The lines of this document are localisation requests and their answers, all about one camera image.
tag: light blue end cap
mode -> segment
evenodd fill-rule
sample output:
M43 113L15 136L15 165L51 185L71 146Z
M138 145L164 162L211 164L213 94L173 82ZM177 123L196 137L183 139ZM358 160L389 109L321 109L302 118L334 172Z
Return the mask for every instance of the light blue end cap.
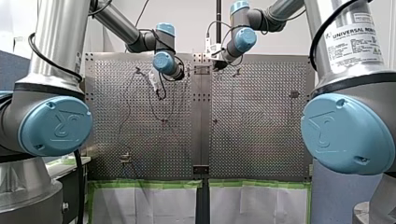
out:
M301 129L312 156L338 173L377 175L395 159L386 124L367 105L345 95L328 93L309 102Z
M155 69L164 74L170 74L172 72L174 63L175 61L173 60L172 56L165 51L156 53L154 56L154 61L152 62Z
M236 48L242 53L245 53L253 48L256 42L256 33L254 33L251 28L240 29L234 39Z
M175 26L171 23L161 22L157 24L157 30L165 32L169 35L175 36Z
M233 5L230 8L230 15L233 15L236 11L245 7L249 8L247 1L237 1L233 3Z
M92 128L89 108L79 99L57 96L33 108L23 119L18 137L34 156L63 156L78 149Z

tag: green tape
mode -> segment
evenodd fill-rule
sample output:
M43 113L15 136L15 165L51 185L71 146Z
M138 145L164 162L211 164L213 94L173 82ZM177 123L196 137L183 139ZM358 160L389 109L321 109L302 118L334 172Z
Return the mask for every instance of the green tape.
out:
M311 224L311 209L312 209L312 185L311 183L306 183L308 185L307 199L306 199L306 224Z
M259 187L274 189L307 189L306 198L306 224L311 223L311 182L281 182L272 180L251 180L251 179L235 179L221 180L209 179L210 188L227 188L227 187Z
M94 189L198 189L202 181L152 181L152 180L114 180L114 181L90 181L90 187Z
M92 184L88 184L88 214L89 221L88 224L92 224L93 219L93 194L95 192L95 187Z
M130 180L88 182L88 212L89 224L92 224L93 195L97 189L198 189L202 187L202 180L193 181L159 181L159 180Z
M308 189L310 188L310 183L280 182L274 180L251 180L251 179L234 179L234 180L210 179L209 187L211 188L262 187L262 188L276 188L276 189Z

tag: white wall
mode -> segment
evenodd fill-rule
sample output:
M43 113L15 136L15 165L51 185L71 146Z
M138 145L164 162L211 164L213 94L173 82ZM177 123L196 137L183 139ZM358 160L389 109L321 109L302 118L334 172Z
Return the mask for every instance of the white wall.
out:
M276 0L250 0L251 7L267 8ZM146 0L114 0L119 10L135 23ZM223 21L230 22L229 9L234 0L223 0ZM391 47L392 10L396 0L376 0L371 4L375 24L388 64ZM158 22L171 22L177 29L176 48L178 52L202 52L205 47L207 25L216 18L214 0L150 0L138 28L154 28ZM212 27L215 40L215 26ZM249 53L262 54L308 54L311 44L306 16L290 21L283 32L262 36L260 33L256 46ZM105 31L105 51L124 51L123 43L109 31Z
M0 49L13 40L23 41L35 29L37 0L0 0ZM146 0L114 0L113 4L135 23ZM223 21L229 22L229 8L234 0L222 0ZM267 8L275 0L250 0L252 7ZM396 68L396 0L376 0L371 4L376 29L387 64ZM215 0L149 0L138 28L155 28L159 22L171 22L176 26L178 52L202 52L205 47L207 25L216 18ZM215 40L215 25L211 30ZM257 45L249 53L306 55L310 46L310 34L306 16L290 21L278 34L262 36L258 33ZM24 50L26 42L21 43ZM90 19L87 28L85 51L124 52L124 44L97 21Z

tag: pegboard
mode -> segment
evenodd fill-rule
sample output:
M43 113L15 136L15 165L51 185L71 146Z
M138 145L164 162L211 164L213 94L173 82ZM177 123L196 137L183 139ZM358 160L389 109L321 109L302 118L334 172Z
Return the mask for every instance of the pegboard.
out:
M190 58L180 57L190 69ZM164 80L167 96L159 100L147 78L152 56L94 53L86 60L91 178L191 179L189 74L180 82ZM127 153L132 163L122 164Z
M210 176L307 180L300 119L314 88L308 59L248 55L212 78Z
M29 62L0 50L0 91L13 91L15 82L28 75Z
M92 179L192 179L198 164L209 166L210 178L307 180L312 158L300 134L314 88L307 57L246 55L241 66L199 74L207 60L179 56L190 72L165 81L167 98L159 101L135 73L147 75L152 56L86 55ZM121 164L127 153L133 165Z

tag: metal stand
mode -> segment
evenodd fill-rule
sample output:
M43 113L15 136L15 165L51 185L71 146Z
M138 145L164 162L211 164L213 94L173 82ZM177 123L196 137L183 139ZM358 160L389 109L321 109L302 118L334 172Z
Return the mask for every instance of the metal stand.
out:
M354 208L353 224L396 223L396 178L384 174L369 203Z
M63 210L62 184L41 158L0 164L0 223L61 224Z

